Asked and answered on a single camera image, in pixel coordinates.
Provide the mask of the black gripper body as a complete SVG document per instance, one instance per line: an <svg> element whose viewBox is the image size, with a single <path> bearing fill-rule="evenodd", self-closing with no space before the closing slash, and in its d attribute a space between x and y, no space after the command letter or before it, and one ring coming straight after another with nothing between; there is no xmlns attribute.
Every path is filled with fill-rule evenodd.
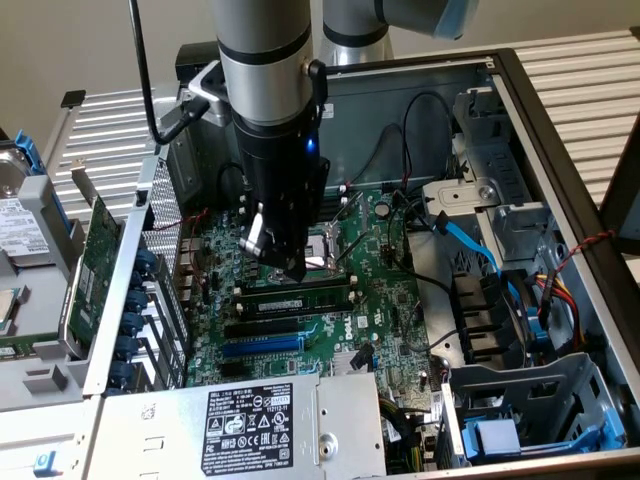
<svg viewBox="0 0 640 480"><path fill-rule="evenodd" d="M257 125L233 112L250 193L247 210L275 225L317 222L330 162L321 156L315 103L278 125Z"/></svg>

